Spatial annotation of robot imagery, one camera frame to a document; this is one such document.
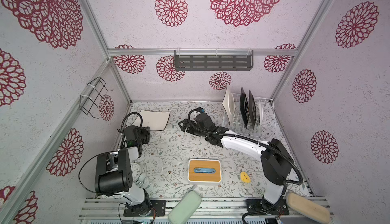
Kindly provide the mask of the white square plate black rim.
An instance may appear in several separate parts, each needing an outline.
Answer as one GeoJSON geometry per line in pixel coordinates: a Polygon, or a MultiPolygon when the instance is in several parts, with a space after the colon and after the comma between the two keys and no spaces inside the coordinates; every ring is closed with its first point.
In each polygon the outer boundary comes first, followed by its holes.
{"type": "Polygon", "coordinates": [[[235,113],[235,99],[234,99],[234,95],[231,92],[229,86],[225,90],[224,99],[222,101],[222,106],[225,109],[229,123],[233,122],[234,113],[235,113]]]}

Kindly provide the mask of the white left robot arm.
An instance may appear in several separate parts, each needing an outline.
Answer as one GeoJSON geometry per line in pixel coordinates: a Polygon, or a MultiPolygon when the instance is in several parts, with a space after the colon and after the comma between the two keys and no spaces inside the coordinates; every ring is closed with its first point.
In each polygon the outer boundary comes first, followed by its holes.
{"type": "Polygon", "coordinates": [[[98,195],[120,195],[131,214],[146,216],[152,211],[150,197],[134,183],[131,161],[140,158],[142,146],[149,143],[150,127],[131,125],[118,131],[127,147],[97,156],[94,189],[98,195]]]}

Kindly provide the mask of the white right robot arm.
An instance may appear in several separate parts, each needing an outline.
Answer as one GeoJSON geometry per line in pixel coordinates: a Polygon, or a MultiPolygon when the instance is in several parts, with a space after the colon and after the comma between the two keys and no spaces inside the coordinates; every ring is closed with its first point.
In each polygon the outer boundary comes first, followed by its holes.
{"type": "Polygon", "coordinates": [[[263,208],[271,207],[279,201],[287,188],[287,177],[290,174],[293,159],[283,144],[272,139],[268,142],[256,141],[234,133],[232,130],[216,126],[211,117],[203,110],[190,120],[188,116],[178,123],[183,132],[203,137],[207,142],[221,148],[233,149],[259,160],[261,169],[267,179],[263,195],[263,208]]]}

